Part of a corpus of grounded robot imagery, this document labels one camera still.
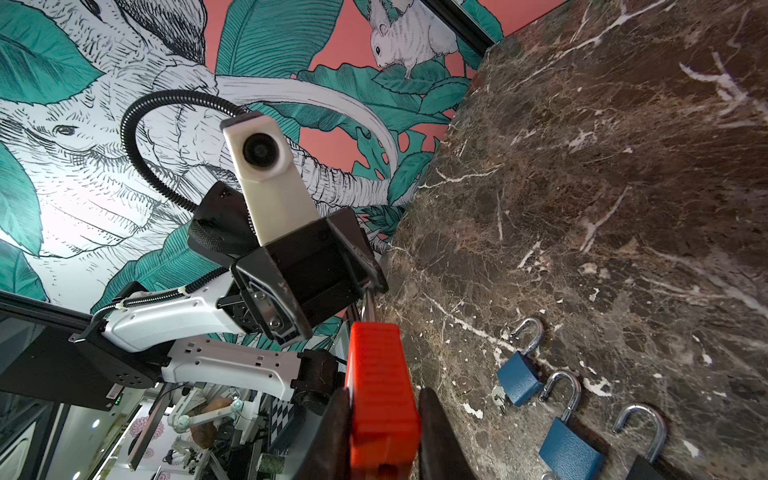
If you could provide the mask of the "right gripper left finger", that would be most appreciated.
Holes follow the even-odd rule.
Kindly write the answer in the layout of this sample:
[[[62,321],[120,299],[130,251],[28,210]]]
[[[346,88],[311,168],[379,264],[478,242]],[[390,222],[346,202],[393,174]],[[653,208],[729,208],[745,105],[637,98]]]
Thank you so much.
[[[349,479],[351,425],[349,390],[341,388],[332,395],[319,430],[293,479]]]

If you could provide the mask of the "left blue padlock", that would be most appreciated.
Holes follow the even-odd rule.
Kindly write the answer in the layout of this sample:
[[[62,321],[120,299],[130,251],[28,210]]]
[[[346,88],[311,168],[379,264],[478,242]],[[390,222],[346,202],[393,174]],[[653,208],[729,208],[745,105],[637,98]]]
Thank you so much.
[[[512,336],[517,339],[527,326],[535,330],[532,340],[524,350],[515,352],[497,372],[506,398],[516,407],[527,403],[544,387],[534,362],[529,358],[543,339],[543,323],[539,318],[527,317],[513,330]]]

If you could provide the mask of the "small silver key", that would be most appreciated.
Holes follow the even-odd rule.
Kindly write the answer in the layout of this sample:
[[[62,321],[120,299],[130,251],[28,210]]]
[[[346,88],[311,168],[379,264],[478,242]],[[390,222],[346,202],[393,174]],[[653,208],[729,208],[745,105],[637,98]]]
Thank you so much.
[[[376,291],[369,287],[365,290],[362,299],[361,320],[365,322],[377,322]]]

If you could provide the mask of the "middle blue padlock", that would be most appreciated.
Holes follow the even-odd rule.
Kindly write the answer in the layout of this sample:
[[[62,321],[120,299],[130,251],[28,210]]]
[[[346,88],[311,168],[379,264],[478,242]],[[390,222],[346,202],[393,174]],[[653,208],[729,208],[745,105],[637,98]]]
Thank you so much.
[[[558,380],[567,380],[572,392],[563,413],[553,420],[540,447],[539,456],[558,479],[597,479],[606,457],[568,426],[582,397],[578,378],[567,370],[556,370],[547,379],[539,394],[539,401],[545,402],[549,398]]]

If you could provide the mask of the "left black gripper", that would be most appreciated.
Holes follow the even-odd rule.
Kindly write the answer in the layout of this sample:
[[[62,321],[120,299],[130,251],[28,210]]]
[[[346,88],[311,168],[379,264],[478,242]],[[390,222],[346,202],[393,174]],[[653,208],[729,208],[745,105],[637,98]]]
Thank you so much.
[[[308,340],[313,328],[389,286],[350,208],[311,222],[236,260],[231,274],[247,312],[270,340]]]

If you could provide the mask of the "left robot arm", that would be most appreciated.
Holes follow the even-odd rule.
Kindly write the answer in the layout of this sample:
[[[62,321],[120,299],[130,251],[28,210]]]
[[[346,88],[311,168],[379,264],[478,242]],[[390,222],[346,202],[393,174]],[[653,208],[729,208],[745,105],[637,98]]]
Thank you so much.
[[[159,293],[127,285],[76,339],[79,353],[125,387],[206,382],[322,413],[341,385],[337,362],[290,345],[388,289],[354,212],[261,244],[243,195],[220,182],[196,208],[188,242],[216,269]]]

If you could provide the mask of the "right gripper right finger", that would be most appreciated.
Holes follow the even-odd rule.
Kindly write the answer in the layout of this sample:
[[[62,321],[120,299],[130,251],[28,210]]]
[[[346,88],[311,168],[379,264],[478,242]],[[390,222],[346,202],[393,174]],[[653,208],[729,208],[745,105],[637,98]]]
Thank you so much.
[[[419,394],[421,480],[472,479],[471,469],[436,392],[425,387]]]

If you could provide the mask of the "left black frame post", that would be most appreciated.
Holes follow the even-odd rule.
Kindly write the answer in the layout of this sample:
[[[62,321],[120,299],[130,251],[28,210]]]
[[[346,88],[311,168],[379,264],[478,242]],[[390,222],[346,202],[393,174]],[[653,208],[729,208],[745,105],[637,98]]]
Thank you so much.
[[[452,0],[422,0],[477,55],[483,57],[495,42],[464,9]]]

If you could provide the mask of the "red padlock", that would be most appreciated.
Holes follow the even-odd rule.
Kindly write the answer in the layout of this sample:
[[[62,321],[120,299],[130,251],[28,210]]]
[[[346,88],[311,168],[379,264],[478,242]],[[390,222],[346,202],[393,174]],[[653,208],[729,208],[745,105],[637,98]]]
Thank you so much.
[[[420,446],[421,422],[397,325],[352,326],[346,388],[350,477],[408,478]]]

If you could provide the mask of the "blue padlock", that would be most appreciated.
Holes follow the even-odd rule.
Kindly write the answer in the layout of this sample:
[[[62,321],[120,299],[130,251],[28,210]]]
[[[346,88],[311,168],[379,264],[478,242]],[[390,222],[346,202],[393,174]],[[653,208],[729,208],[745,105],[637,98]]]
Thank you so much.
[[[506,398],[516,407],[527,403],[544,387],[534,362],[529,358],[543,339],[543,323],[539,318],[527,317],[513,330],[512,336],[517,339],[527,326],[535,330],[532,340],[524,350],[515,352],[497,372]]]
[[[558,479],[597,479],[606,457],[568,426],[582,397],[578,378],[567,370],[556,370],[547,379],[539,394],[539,401],[545,402],[549,398],[558,380],[567,380],[572,392],[563,413],[553,420],[540,447],[539,456]]]

